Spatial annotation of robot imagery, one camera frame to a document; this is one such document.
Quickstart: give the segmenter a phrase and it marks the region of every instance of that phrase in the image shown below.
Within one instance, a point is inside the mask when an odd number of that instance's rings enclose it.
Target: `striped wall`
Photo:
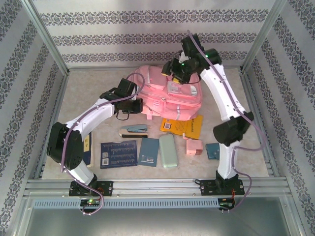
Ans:
[[[315,235],[315,0],[288,0],[247,75],[307,235]]]
[[[161,64],[189,29],[241,65],[275,0],[33,0],[69,68]]]
[[[18,0],[0,1],[0,235],[10,234],[63,74]]]

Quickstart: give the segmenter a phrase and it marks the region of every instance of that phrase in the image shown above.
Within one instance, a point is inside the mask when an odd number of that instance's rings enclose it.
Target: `barcode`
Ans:
[[[103,166],[108,166],[108,158],[102,160]]]
[[[171,129],[172,124],[171,123],[165,123],[164,128],[165,129]]]

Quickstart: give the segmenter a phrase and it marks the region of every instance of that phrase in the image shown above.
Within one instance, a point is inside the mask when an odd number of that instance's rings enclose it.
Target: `metal base plate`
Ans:
[[[103,193],[103,196],[111,197],[113,192],[113,181],[97,181],[96,190]],[[91,192],[79,185],[76,181],[72,181],[69,189],[70,197],[83,197],[83,196],[99,196],[95,192]]]
[[[200,180],[200,192],[202,196],[232,195],[232,189],[234,189],[235,195],[245,194],[243,182],[240,179],[226,186],[222,191],[217,188],[214,179]]]

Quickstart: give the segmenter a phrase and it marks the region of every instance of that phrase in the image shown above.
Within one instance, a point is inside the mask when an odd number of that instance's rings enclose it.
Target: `pink eraser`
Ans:
[[[201,140],[186,140],[186,154],[187,155],[201,155],[202,154],[202,141]]]

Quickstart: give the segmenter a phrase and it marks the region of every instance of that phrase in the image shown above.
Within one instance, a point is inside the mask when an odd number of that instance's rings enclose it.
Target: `black bracket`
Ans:
[[[238,175],[223,179],[217,172],[216,176],[216,179],[195,180],[195,183],[200,186],[202,196],[232,195],[233,190],[235,195],[245,194],[243,182],[238,179]]]
[[[97,191],[101,192],[103,196],[111,197],[113,192],[113,181],[96,181],[96,185],[93,187]],[[84,197],[84,196],[99,196],[94,191],[90,191],[79,185],[76,181],[72,181],[69,189],[70,197]]]

